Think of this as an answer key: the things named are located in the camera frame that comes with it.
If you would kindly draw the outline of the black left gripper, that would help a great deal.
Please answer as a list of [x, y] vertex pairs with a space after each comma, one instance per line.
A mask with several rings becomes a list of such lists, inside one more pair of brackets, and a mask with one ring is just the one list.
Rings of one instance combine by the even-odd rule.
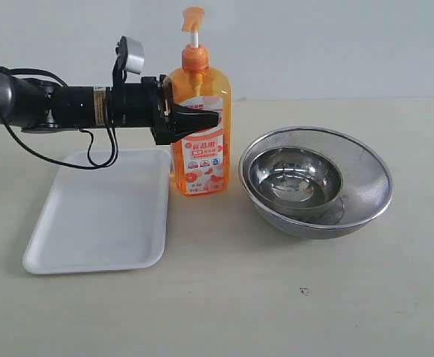
[[126, 72], [112, 75], [108, 111], [116, 127], [148, 128], [155, 144], [169, 145], [219, 123], [218, 112], [172, 103], [173, 86], [168, 75], [142, 77], [139, 83], [127, 83], [126, 79]]

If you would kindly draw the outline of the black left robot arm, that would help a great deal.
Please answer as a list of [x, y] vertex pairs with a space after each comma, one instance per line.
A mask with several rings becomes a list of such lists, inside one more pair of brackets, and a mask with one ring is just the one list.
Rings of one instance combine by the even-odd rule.
[[0, 124], [28, 133], [148, 128], [157, 145], [218, 125], [217, 112], [174, 103], [163, 78], [143, 77], [138, 83], [114, 79], [111, 87], [93, 87], [47, 81], [48, 75], [34, 68], [0, 67]]

